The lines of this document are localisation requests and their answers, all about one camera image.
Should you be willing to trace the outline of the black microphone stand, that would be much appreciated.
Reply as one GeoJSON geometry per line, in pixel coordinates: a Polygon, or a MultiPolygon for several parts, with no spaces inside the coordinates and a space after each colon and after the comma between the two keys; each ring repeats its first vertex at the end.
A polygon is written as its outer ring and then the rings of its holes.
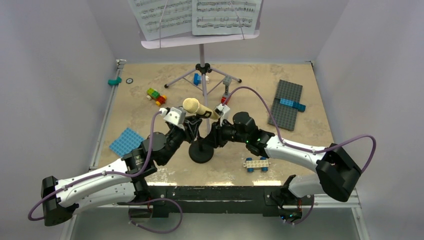
{"type": "MultiPolygon", "coordinates": [[[[193,118],[201,118],[197,115],[187,116],[185,119],[193,120],[193,118]]],[[[198,164],[204,164],[210,161],[214,155],[214,148],[203,143],[204,138],[199,136],[190,143],[188,153],[192,161],[198,164]]]]}

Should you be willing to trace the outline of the cream toy microphone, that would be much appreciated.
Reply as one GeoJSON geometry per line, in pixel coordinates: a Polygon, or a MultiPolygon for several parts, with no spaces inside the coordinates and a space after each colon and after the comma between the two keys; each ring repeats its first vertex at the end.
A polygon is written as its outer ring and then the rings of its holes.
{"type": "Polygon", "coordinates": [[[218,120],[220,116],[212,109],[204,106],[196,98],[186,98],[182,103],[183,109],[200,118],[218,120]]]}

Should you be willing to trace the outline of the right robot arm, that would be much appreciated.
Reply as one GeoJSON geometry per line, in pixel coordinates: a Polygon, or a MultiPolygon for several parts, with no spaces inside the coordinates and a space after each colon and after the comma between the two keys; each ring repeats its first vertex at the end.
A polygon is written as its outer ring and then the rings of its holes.
{"type": "Polygon", "coordinates": [[[247,112],[238,112],[232,122],[219,120],[212,124],[203,144],[214,149],[227,142],[245,144],[253,155],[284,160],[313,171],[307,176],[293,176],[284,183],[280,196],[288,204],[307,195],[326,194],[339,202],[347,202],[362,175],[351,156],[336,144],[311,146],[280,140],[275,133],[258,128],[247,112]]]}

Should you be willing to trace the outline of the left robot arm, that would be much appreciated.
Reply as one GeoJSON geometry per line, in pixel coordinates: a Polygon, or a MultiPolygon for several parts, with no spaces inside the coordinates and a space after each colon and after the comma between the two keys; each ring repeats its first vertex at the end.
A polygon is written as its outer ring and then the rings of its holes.
{"type": "Polygon", "coordinates": [[[150,193],[145,177],[165,166],[183,142],[192,143],[201,123],[197,116],[185,117],[181,125],[168,123],[166,134],[152,132],[138,147],[104,167],[71,178],[45,177],[41,183],[40,220],[51,227],[89,208],[132,201],[146,203],[150,193]]]}

